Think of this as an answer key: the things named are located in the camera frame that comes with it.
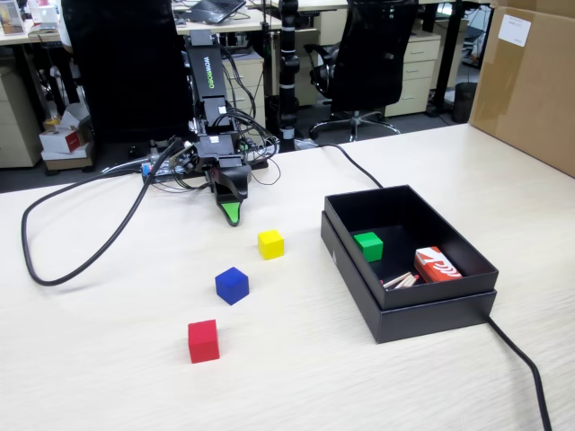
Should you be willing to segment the green-padded black gripper finger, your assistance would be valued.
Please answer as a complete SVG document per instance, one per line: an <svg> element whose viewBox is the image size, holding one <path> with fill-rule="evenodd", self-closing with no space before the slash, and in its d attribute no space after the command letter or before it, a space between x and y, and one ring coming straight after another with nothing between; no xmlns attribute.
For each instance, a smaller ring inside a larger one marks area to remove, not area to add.
<svg viewBox="0 0 575 431"><path fill-rule="evenodd" d="M222 211L226 221L231 226L240 223L240 209L243 201L237 198L228 187L215 183L213 192L217 207Z"/></svg>

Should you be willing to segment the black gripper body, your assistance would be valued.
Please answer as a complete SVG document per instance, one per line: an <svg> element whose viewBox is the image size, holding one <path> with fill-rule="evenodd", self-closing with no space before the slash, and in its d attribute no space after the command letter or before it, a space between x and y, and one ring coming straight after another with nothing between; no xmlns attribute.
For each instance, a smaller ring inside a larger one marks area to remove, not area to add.
<svg viewBox="0 0 575 431"><path fill-rule="evenodd" d="M212 166L224 169L243 165L242 156L236 152L232 136L201 136L194 147L197 155L196 170L206 170Z"/></svg>

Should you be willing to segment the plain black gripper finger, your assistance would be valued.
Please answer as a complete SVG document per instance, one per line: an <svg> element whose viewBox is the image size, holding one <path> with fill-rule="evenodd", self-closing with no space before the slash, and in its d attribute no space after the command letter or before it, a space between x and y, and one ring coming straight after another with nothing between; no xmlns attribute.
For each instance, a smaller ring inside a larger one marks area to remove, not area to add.
<svg viewBox="0 0 575 431"><path fill-rule="evenodd" d="M245 200L252 169L249 165L231 168L214 168L214 184L217 200Z"/></svg>

